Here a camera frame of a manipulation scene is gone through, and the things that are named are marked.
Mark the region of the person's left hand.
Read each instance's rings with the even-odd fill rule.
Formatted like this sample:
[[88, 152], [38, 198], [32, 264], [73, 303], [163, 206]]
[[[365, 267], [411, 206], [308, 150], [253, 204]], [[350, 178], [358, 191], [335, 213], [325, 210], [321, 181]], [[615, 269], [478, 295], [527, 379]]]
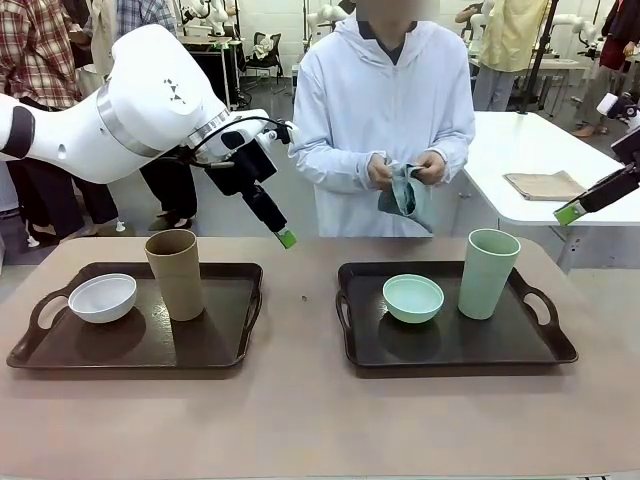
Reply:
[[427, 150], [414, 161], [413, 176], [425, 185], [436, 185], [446, 173], [446, 162], [436, 151]]

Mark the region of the person's right hand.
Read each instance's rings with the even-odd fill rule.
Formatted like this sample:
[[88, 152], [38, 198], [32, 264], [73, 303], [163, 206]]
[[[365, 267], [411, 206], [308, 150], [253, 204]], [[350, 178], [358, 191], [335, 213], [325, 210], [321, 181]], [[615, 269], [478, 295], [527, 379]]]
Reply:
[[392, 188], [392, 163], [385, 155], [374, 153], [367, 165], [367, 173], [375, 190], [387, 191]]

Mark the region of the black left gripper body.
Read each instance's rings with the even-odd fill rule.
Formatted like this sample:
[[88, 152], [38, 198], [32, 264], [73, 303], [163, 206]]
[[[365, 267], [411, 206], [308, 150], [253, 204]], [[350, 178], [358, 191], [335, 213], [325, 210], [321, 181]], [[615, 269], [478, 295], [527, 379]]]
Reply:
[[236, 150], [228, 160], [230, 166], [214, 164], [204, 169], [225, 196], [244, 194], [257, 183], [273, 176], [277, 169], [257, 139]]

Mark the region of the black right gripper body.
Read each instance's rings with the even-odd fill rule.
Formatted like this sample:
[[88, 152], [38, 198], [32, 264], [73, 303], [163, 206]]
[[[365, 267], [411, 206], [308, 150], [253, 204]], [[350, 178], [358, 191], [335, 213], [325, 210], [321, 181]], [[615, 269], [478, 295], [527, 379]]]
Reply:
[[629, 164], [601, 179], [584, 193], [581, 206], [586, 212], [597, 212], [639, 188], [639, 166]]

